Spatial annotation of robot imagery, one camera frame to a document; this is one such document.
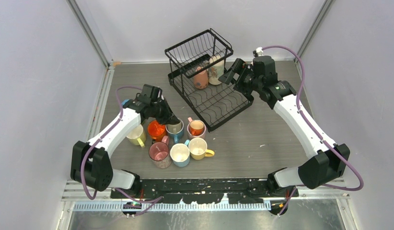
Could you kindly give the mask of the black wire dish rack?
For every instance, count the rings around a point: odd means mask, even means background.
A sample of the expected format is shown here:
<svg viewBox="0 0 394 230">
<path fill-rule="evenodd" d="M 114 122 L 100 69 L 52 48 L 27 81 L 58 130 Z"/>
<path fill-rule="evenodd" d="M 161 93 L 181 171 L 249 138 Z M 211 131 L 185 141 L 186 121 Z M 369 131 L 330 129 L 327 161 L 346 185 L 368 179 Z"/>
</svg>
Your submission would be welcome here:
<svg viewBox="0 0 394 230">
<path fill-rule="evenodd" d="M 226 59 L 233 54 L 232 45 L 212 28 L 165 49 L 171 71 L 170 85 L 204 122 L 209 132 L 253 104 L 245 96 L 219 81 L 226 72 Z"/>
</svg>

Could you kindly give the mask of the beige grey cup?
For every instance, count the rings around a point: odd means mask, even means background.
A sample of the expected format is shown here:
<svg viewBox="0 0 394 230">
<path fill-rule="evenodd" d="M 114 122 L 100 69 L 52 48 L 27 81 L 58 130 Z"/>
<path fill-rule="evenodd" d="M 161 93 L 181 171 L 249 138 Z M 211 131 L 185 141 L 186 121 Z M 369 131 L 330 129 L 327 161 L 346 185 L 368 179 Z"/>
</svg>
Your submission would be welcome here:
<svg viewBox="0 0 394 230">
<path fill-rule="evenodd" d="M 180 121 L 174 125 L 166 125 L 167 131 L 173 134 L 177 134 L 183 129 L 183 122 Z"/>
</svg>

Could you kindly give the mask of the yellow-green faceted mug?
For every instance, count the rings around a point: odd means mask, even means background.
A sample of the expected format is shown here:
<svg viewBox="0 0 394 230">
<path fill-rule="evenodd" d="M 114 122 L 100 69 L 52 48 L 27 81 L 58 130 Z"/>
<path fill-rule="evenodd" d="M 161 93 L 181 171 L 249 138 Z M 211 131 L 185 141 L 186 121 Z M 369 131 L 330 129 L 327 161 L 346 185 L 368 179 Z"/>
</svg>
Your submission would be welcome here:
<svg viewBox="0 0 394 230">
<path fill-rule="evenodd" d="M 127 134 L 126 138 L 134 145 L 145 147 L 147 135 L 144 130 L 143 125 L 138 125 L 135 127 L 129 134 Z"/>
</svg>

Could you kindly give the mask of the pink patterned mug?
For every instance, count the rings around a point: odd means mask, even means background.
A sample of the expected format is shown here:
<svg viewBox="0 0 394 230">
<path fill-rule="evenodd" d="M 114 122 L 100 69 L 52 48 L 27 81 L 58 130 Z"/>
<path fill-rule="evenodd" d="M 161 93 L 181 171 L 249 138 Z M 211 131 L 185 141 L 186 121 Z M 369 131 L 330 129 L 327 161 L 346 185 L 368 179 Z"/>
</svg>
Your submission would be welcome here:
<svg viewBox="0 0 394 230">
<path fill-rule="evenodd" d="M 164 136 L 161 141 L 153 143 L 149 148 L 149 157 L 159 169 L 166 169 L 171 165 L 172 159 L 169 153 L 168 136 Z"/>
</svg>

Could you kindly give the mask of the light blue faceted mug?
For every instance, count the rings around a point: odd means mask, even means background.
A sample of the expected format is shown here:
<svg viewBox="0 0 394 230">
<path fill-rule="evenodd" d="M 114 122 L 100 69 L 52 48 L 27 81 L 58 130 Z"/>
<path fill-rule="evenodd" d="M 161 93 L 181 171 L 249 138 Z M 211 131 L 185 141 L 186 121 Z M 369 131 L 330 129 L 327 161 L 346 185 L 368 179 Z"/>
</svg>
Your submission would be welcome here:
<svg viewBox="0 0 394 230">
<path fill-rule="evenodd" d="M 170 149 L 170 157 L 177 167 L 186 167 L 190 162 L 189 142 L 187 139 L 184 143 L 174 144 Z"/>
</svg>

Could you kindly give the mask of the yellow mug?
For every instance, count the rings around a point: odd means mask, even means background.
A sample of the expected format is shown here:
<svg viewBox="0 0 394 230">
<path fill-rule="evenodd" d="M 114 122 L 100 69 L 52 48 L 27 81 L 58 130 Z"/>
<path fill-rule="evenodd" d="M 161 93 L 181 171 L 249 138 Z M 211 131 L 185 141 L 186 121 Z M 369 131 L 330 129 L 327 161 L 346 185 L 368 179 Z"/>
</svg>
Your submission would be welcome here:
<svg viewBox="0 0 394 230">
<path fill-rule="evenodd" d="M 202 160 L 205 157 L 213 157 L 215 152 L 208 149 L 207 142 L 202 138 L 193 138 L 188 144 L 189 152 L 194 160 Z"/>
</svg>

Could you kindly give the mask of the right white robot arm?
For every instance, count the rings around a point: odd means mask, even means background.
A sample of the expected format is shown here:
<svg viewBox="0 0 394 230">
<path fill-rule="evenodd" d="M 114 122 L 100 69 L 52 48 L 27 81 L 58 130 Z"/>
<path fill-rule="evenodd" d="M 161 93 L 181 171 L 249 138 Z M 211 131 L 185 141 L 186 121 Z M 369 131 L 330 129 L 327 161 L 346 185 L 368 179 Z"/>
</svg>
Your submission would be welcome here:
<svg viewBox="0 0 394 230">
<path fill-rule="evenodd" d="M 344 174 L 350 150 L 329 137 L 319 138 L 322 130 L 312 118 L 305 122 L 302 107 L 291 84 L 278 80 L 275 61 L 270 56 L 257 56 L 252 64 L 238 58 L 219 81 L 232 84 L 234 90 L 250 96 L 257 92 L 262 101 L 274 110 L 293 131 L 308 160 L 301 166 L 283 168 L 268 175 L 267 190 L 272 196 L 281 196 L 289 186 L 304 185 L 315 189 Z"/>
</svg>

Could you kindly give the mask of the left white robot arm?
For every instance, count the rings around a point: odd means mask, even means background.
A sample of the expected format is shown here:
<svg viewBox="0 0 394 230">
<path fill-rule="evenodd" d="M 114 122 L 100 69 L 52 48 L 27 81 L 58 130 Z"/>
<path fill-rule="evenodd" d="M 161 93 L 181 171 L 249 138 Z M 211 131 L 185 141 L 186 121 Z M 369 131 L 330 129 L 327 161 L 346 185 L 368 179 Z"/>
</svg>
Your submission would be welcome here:
<svg viewBox="0 0 394 230">
<path fill-rule="evenodd" d="M 104 191 L 120 188 L 129 198 L 136 198 L 141 186 L 136 174 L 113 169 L 111 157 L 124 138 L 148 118 L 160 125 L 174 125 L 179 119 L 174 115 L 162 89 L 144 84 L 134 99 L 118 99 L 119 114 L 99 134 L 88 141 L 77 141 L 72 148 L 70 177 L 83 185 Z"/>
</svg>

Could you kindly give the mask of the small orange cup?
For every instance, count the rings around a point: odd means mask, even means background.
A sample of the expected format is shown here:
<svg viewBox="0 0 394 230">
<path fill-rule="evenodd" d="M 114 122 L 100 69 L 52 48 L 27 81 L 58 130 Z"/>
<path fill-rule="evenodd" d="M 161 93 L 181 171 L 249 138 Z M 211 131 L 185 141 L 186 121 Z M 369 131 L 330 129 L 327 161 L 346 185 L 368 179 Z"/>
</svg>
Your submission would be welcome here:
<svg viewBox="0 0 394 230">
<path fill-rule="evenodd" d="M 205 125 L 199 120 L 193 120 L 189 123 L 189 132 L 192 136 L 200 136 L 205 130 Z"/>
</svg>

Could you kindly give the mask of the light pink faceted mug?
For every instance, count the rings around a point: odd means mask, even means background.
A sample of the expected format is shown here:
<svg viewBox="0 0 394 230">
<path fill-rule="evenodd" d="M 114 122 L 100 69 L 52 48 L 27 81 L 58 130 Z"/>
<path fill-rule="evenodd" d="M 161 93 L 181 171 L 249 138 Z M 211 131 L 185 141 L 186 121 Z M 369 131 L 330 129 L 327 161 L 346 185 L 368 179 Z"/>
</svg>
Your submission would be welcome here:
<svg viewBox="0 0 394 230">
<path fill-rule="evenodd" d="M 186 130 L 188 132 L 188 137 L 190 139 L 204 138 L 207 131 L 205 124 L 201 120 L 192 119 L 191 117 L 189 117 L 187 120 L 188 125 Z"/>
</svg>

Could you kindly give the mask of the large orange mug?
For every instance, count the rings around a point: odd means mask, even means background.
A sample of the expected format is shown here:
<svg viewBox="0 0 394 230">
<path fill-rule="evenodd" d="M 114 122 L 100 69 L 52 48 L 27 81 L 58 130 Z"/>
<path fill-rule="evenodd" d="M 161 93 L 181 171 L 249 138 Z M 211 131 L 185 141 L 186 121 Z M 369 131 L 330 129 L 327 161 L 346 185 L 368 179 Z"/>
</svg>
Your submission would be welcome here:
<svg viewBox="0 0 394 230">
<path fill-rule="evenodd" d="M 163 137 L 166 136 L 166 125 L 158 123 L 157 120 L 152 120 L 147 126 L 148 135 L 151 138 L 151 143 L 162 141 Z"/>
</svg>

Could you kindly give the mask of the cream floral mug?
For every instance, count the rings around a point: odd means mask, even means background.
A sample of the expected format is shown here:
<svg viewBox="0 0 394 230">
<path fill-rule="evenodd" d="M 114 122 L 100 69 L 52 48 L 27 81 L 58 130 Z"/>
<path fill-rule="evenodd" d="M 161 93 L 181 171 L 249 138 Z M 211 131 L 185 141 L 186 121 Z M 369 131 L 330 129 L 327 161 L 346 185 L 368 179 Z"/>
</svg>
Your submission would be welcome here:
<svg viewBox="0 0 394 230">
<path fill-rule="evenodd" d="M 208 69 L 209 83 L 212 85 L 219 85 L 219 77 L 224 74 L 224 60 L 214 64 Z"/>
</svg>

